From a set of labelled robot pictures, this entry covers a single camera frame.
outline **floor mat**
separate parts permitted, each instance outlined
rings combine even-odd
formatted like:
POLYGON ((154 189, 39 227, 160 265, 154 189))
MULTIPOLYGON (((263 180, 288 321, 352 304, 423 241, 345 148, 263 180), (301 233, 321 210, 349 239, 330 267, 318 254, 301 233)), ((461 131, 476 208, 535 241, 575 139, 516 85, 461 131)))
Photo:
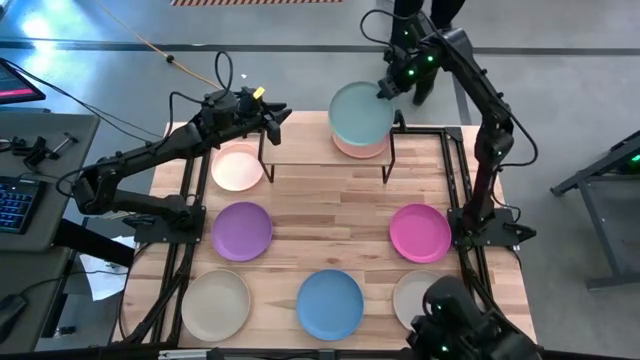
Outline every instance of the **floor mat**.
POLYGON ((342 0, 171 0, 172 6, 341 3, 342 0))

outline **light blue plate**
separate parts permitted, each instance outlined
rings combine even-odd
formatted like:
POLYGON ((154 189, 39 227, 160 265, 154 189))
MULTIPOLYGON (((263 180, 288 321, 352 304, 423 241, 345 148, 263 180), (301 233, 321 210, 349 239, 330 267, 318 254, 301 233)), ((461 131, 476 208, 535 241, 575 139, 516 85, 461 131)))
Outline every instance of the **light blue plate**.
POLYGON ((380 88, 360 81, 338 90, 329 105, 333 132, 349 145, 377 144, 393 125, 393 103, 378 99, 380 88))
POLYGON ((298 291, 298 321, 320 340, 351 335, 362 320, 364 297, 351 276, 340 270, 321 270, 309 276, 298 291))

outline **gray floor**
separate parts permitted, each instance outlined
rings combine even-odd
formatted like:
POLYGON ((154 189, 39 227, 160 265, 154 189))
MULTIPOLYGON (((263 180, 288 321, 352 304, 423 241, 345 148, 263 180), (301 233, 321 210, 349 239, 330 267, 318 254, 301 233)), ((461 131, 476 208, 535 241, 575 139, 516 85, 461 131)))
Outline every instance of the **gray floor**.
MULTIPOLYGON (((171 8, 168 0, 103 0, 125 22, 152 41, 237 45, 369 45, 358 31, 360 16, 370 8, 389 8, 386 0, 346 1, 339 5, 227 6, 171 8)), ((589 164, 616 141, 637 130, 638 57, 592 56, 589 49, 638 50, 640 2, 633 0, 485 0, 465 5, 456 25, 467 29, 473 43, 492 48, 586 48, 583 56, 478 56, 489 77, 514 113, 540 146, 539 161, 529 168, 502 175, 508 202, 523 208, 521 222, 538 230, 522 247, 524 278, 540 344, 555 350, 617 356, 640 356, 640 285, 587 292, 584 281, 609 274, 583 203, 577 193, 554 198, 548 191, 563 178, 589 164)), ((374 37, 388 36, 390 21, 372 16, 367 29, 374 37)), ((0 41, 15 38, 133 42, 93 1, 15 0, 0 22, 0 41)), ((167 96, 172 90, 199 96, 211 89, 169 67, 151 52, 2 50, 4 57, 106 111, 160 133, 168 119, 167 96)), ((296 110, 326 110, 331 96, 355 80, 375 81, 384 72, 375 53, 313 52, 232 53, 235 85, 261 85, 269 100, 286 101, 296 110)), ((178 53, 193 70, 213 77, 213 54, 178 53)), ((467 99, 471 114, 460 114, 452 77, 440 73, 427 103, 415 108, 410 96, 397 106, 412 123, 479 124, 479 115, 467 99)), ((68 99, 46 90, 43 104, 56 112, 84 112, 68 99)), ((177 106, 177 117, 188 119, 197 109, 177 106)), ((106 124, 88 161, 116 149, 138 145, 106 124)), ((509 160, 531 156, 529 144, 518 133, 509 160)), ((127 179, 124 187, 147 191, 151 172, 127 179)), ((599 202, 637 214, 633 187, 603 188, 599 202)), ((620 218, 613 210, 607 217, 620 218)), ((75 209, 67 216, 79 219, 75 209)), ((637 239, 621 232, 632 248, 637 239)), ((96 323, 109 319, 90 314, 96 307, 112 309, 113 301, 78 306, 68 314, 80 323, 82 334, 65 339, 63 346, 104 343, 96 323)), ((55 348, 55 343, 41 348, 55 348)))

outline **black pants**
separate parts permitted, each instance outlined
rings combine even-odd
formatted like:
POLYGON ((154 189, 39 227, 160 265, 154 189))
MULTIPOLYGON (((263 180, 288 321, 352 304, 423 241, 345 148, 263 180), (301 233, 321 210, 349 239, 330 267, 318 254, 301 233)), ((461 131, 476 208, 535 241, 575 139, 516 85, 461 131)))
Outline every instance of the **black pants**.
MULTIPOLYGON (((444 29, 451 24, 453 18, 458 14, 465 0, 431 0, 431 21, 438 29, 444 29)), ((417 13, 424 4, 424 0, 395 0, 393 5, 393 13, 398 16, 407 17, 417 13)), ((391 43, 393 45, 405 48, 404 44, 404 28, 403 20, 393 19, 391 28, 391 43)), ((420 105, 427 98, 433 89, 433 83, 436 80, 437 70, 428 74, 423 80, 416 83, 416 92, 413 97, 413 103, 420 105)))
MULTIPOLYGON (((465 0, 432 0, 431 1, 431 21, 438 29, 443 29, 451 24, 453 18, 458 14, 465 0)), ((424 0, 396 0, 393 5, 393 13, 407 17, 417 13, 422 9, 424 0)), ((391 29, 391 43, 402 47, 404 37, 405 21, 393 19, 391 29)))

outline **keyboard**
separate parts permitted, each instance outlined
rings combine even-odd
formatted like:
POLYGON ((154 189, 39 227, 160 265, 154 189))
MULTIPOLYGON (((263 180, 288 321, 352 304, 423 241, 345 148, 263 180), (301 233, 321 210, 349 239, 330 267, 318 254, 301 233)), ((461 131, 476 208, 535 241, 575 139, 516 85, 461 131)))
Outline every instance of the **keyboard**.
POLYGON ((0 176, 0 232, 24 234, 46 183, 0 176))

